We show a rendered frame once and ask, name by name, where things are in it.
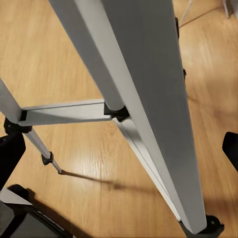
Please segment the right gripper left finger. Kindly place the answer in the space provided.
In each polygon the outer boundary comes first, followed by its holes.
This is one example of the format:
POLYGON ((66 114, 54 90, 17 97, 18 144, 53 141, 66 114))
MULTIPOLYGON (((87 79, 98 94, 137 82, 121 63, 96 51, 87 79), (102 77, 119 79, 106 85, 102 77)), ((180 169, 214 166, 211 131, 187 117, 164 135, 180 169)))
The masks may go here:
POLYGON ((26 150, 22 132, 0 137, 0 191, 26 150))

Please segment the camera tripod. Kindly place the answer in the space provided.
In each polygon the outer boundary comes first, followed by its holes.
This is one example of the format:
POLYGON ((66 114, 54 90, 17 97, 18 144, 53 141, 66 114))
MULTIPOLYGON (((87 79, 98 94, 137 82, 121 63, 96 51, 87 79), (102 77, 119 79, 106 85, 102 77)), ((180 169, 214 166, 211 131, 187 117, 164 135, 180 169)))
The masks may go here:
POLYGON ((48 0, 102 99, 21 108, 0 78, 8 135, 22 132, 62 175, 34 125, 113 120, 187 238, 219 238, 207 215, 173 0, 48 0))

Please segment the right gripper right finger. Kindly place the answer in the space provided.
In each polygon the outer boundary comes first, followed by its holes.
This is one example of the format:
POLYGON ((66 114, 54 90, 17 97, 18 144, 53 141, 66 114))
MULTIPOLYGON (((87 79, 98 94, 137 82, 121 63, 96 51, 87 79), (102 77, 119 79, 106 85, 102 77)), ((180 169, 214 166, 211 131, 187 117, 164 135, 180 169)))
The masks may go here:
POLYGON ((226 132, 222 149, 238 172, 238 134, 226 132))

